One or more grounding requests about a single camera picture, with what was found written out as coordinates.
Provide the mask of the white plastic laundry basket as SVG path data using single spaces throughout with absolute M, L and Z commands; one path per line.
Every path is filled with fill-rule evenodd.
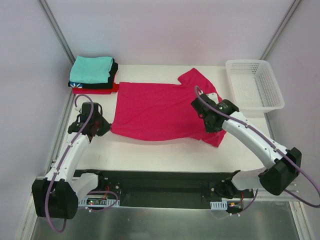
M 225 68 L 231 101 L 245 115 L 256 117 L 284 108 L 281 90 L 267 61 L 228 60 Z

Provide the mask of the pink t shirt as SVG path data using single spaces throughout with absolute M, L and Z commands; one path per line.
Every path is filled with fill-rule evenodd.
M 179 84 L 121 82 L 111 132 L 142 141 L 192 138 L 219 147 L 226 131 L 208 133 L 191 103 L 195 86 L 206 94 L 215 86 L 197 69 L 178 77 Z

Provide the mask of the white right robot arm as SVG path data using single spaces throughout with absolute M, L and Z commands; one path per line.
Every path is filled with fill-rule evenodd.
M 231 101 L 215 103 L 201 94 L 191 106 L 203 120 L 208 133 L 226 131 L 236 137 L 262 162 L 263 167 L 235 171 L 217 187 L 217 193 L 228 199 L 244 190 L 263 188 L 279 196 L 300 174 L 302 153 L 297 148 L 288 149 L 261 133 Z

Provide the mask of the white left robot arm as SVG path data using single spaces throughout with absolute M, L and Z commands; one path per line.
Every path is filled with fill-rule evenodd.
M 99 103 L 82 104 L 76 120 L 68 127 L 65 145 L 55 164 L 44 178 L 37 178 L 32 184 L 37 216 L 71 220 L 79 201 L 90 191 L 96 195 L 105 191 L 106 183 L 96 173 L 83 173 L 77 180 L 73 177 L 93 137 L 101 137 L 110 129 Z

